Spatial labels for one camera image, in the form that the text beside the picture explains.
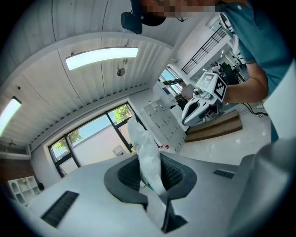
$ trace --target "brown wall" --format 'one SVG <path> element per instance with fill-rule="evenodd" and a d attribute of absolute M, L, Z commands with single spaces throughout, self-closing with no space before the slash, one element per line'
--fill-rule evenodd
<path fill-rule="evenodd" d="M 0 158 L 0 186 L 9 197 L 12 197 L 12 195 L 7 185 L 8 180 L 21 179 L 32 175 L 35 176 L 35 173 L 30 160 L 8 160 Z"/>

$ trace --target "tree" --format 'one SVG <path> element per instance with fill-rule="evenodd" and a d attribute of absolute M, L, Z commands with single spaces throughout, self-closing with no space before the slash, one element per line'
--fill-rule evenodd
<path fill-rule="evenodd" d="M 114 119 L 117 123 L 120 123 L 132 116 L 132 113 L 127 105 L 121 106 L 120 108 L 114 110 Z"/>
<path fill-rule="evenodd" d="M 83 138 L 83 136 L 79 134 L 79 130 L 76 130 L 75 132 L 73 132 L 69 135 L 69 139 L 70 139 L 71 144 L 74 144 L 75 142 L 80 141 L 82 138 Z M 62 150 L 63 148 L 66 148 L 67 153 L 69 153 L 69 148 L 68 148 L 66 140 L 64 138 L 55 145 L 55 149 L 56 148 L 58 148 L 60 150 Z"/>

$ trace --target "black metal railing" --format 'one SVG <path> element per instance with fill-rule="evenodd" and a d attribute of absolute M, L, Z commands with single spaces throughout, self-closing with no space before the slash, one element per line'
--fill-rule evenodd
<path fill-rule="evenodd" d="M 182 71 L 188 74 L 225 36 L 225 31 L 220 27 L 182 68 Z"/>

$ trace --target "forearm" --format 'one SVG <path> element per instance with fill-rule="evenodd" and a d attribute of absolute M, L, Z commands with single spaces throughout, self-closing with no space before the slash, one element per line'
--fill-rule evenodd
<path fill-rule="evenodd" d="M 227 86 L 224 103 L 254 103 L 265 99 L 268 95 L 268 88 L 258 80 L 249 78 L 240 85 Z"/>

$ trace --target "ceiling light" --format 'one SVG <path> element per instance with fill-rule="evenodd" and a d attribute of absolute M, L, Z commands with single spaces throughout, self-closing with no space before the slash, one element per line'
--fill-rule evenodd
<path fill-rule="evenodd" d="M 20 108 L 21 104 L 22 103 L 13 96 L 8 105 L 5 107 L 4 111 L 0 115 L 0 136 L 15 112 Z"/>
<path fill-rule="evenodd" d="M 136 57 L 139 49 L 135 47 L 113 47 L 82 52 L 66 58 L 69 70 L 108 59 Z"/>

